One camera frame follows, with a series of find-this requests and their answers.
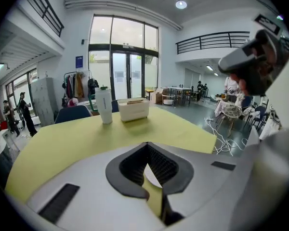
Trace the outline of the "person's right hand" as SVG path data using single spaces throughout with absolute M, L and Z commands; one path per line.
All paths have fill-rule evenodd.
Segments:
M 238 85 L 239 85 L 239 88 L 241 89 L 241 91 L 242 91 L 246 96 L 249 96 L 249 92 L 248 92 L 247 84 L 246 84 L 245 80 L 240 79 L 239 82 L 238 82 Z

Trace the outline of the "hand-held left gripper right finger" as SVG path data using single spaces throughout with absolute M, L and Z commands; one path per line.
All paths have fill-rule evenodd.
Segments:
M 158 227 L 148 231 L 236 231 L 239 200 L 251 171 L 251 148 L 241 157 L 205 154 L 147 144 L 153 169 L 162 183 L 162 212 Z

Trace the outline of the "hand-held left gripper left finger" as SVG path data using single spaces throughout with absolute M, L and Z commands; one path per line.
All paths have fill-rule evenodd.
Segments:
M 67 183 L 79 190 L 56 225 L 68 231 L 160 231 L 165 224 L 152 212 L 147 201 L 117 192 L 105 175 L 107 164 L 133 149 L 121 147 L 79 160 L 43 183 L 27 200 L 35 212 Z

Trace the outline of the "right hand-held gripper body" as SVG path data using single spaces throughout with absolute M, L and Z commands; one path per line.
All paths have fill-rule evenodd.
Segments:
M 245 90 L 264 96 L 289 60 L 289 37 L 283 36 L 286 25 L 276 16 L 257 15 L 260 25 L 253 39 L 219 60 L 220 72 L 245 81 Z

